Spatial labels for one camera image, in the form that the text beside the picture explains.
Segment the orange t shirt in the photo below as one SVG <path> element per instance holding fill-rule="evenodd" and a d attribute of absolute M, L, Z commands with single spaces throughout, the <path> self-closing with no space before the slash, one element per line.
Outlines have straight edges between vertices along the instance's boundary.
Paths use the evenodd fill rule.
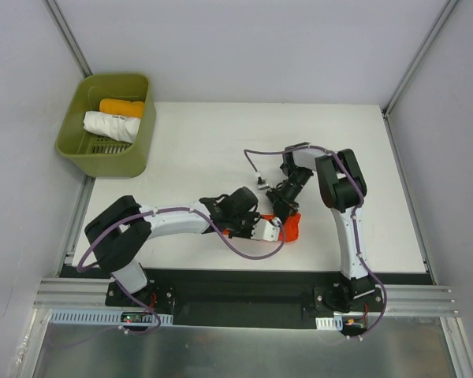
<path fill-rule="evenodd" d="M 270 220 L 272 217 L 275 217 L 273 214 L 262 214 L 262 218 Z M 281 229 L 281 239 L 280 242 L 284 241 L 285 243 L 291 243 L 299 238 L 299 228 L 300 228 L 301 214 L 297 213 L 296 215 L 290 217 L 285 224 L 282 224 L 283 228 Z"/>

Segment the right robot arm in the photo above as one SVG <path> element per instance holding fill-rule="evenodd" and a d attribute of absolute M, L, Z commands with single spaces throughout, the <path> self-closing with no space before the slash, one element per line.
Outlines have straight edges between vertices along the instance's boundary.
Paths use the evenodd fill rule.
<path fill-rule="evenodd" d="M 288 220 L 299 210 L 296 198 L 312 176 L 317 176 L 320 196 L 331 210 L 341 252 L 340 281 L 322 295 L 331 310 L 347 313 L 363 306 L 374 293 L 368 272 L 361 231 L 362 206 L 367 185 L 351 149 L 333 152 L 310 143 L 285 148 L 280 170 L 285 179 L 266 191 L 274 215 Z"/>

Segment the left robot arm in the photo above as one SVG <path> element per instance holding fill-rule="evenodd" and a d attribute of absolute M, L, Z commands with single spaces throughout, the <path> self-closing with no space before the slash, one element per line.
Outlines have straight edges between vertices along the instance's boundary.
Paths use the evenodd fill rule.
<path fill-rule="evenodd" d="M 77 269 L 83 272 L 97 265 L 117 281 L 117 289 L 133 306 L 149 306 L 153 289 L 136 259 L 146 241 L 210 233 L 260 240 L 269 223 L 257 205 L 257 197 L 247 187 L 161 209 L 148 209 L 133 196 L 122 196 L 85 226 L 89 247 Z"/>

